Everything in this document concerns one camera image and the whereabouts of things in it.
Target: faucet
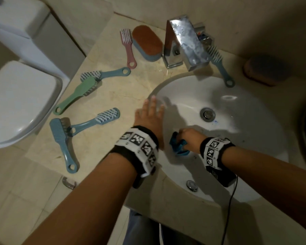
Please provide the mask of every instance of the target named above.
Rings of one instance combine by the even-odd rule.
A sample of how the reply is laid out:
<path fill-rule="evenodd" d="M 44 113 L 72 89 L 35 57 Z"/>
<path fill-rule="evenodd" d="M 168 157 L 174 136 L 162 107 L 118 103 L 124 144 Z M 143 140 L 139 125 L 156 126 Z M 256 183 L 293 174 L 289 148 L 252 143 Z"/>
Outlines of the faucet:
<path fill-rule="evenodd" d="M 169 69 L 185 62 L 188 71 L 204 67 L 210 62 L 206 46 L 212 43 L 204 25 L 194 28 L 187 15 L 167 20 L 162 55 L 165 66 Z"/>

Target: floor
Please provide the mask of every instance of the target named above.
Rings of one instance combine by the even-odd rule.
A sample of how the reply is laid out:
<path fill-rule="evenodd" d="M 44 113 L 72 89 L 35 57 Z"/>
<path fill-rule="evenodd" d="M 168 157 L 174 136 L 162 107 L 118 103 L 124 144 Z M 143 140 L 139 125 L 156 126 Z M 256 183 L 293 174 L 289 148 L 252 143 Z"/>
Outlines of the floor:
<path fill-rule="evenodd" d="M 35 135 L 0 149 L 0 244 L 20 245 L 71 192 L 62 176 L 24 157 Z M 108 245 L 123 243 L 129 209 L 121 209 Z"/>

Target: orange sponge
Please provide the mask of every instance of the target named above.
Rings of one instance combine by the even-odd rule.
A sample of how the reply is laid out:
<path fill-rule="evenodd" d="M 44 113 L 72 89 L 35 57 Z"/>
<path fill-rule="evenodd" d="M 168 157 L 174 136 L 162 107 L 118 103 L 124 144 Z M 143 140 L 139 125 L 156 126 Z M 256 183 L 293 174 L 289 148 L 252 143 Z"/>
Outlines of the orange sponge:
<path fill-rule="evenodd" d="M 133 44 L 148 61 L 156 61 L 162 55 L 163 44 L 148 26 L 141 25 L 132 32 Z"/>

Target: toilet tank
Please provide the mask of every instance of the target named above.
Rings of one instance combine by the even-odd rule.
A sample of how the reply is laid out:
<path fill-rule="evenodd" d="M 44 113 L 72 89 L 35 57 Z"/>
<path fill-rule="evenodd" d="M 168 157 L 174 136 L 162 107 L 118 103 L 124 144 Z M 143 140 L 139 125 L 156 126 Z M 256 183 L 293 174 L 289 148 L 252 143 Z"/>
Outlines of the toilet tank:
<path fill-rule="evenodd" d="M 85 59 L 39 0 L 4 0 L 0 41 L 26 64 L 63 79 L 71 80 Z"/>

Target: toilet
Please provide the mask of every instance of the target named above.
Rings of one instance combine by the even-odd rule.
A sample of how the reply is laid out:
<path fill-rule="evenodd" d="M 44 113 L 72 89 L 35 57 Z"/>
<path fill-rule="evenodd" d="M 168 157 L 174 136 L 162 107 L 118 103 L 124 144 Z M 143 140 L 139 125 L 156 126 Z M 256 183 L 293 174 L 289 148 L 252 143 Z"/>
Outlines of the toilet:
<path fill-rule="evenodd" d="M 0 69 L 0 148 L 45 123 L 85 59 L 39 0 L 0 0 L 0 41 L 20 57 Z"/>

